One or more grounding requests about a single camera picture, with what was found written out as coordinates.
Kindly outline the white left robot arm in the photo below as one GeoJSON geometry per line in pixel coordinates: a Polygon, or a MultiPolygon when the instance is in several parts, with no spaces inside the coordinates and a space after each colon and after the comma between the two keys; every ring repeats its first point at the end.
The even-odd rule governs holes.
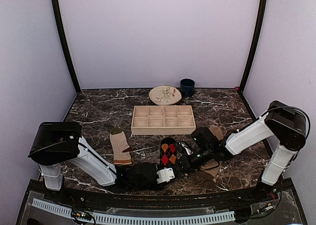
{"type": "Polygon", "coordinates": [[[29,158],[38,163],[45,187],[59,203],[70,193],[63,187],[60,164],[70,162],[89,174],[102,187],[122,190],[159,189],[157,167],[151,163],[118,167],[106,161],[81,134],[76,122],[43,122],[35,136],[29,158]]]}

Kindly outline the black argyle sock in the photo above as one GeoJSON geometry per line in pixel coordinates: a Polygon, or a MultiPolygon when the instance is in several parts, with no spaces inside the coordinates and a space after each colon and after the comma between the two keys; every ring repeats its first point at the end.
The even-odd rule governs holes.
{"type": "Polygon", "coordinates": [[[166,137],[160,143],[160,161],[161,167],[174,167],[177,162],[176,141],[173,138],[166,137]]]}

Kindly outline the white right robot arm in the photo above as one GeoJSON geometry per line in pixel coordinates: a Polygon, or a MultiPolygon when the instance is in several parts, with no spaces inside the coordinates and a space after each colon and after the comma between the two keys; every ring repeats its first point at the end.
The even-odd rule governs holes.
{"type": "Polygon", "coordinates": [[[252,191],[256,202],[263,202],[271,194],[271,187],[305,146],[311,129],[307,113],[277,100],[255,121],[219,140],[209,128],[199,127],[191,134],[199,150],[185,154],[178,162],[179,170],[193,171],[211,159],[227,161],[245,149],[275,136],[278,145],[262,172],[260,185],[252,191]]]}

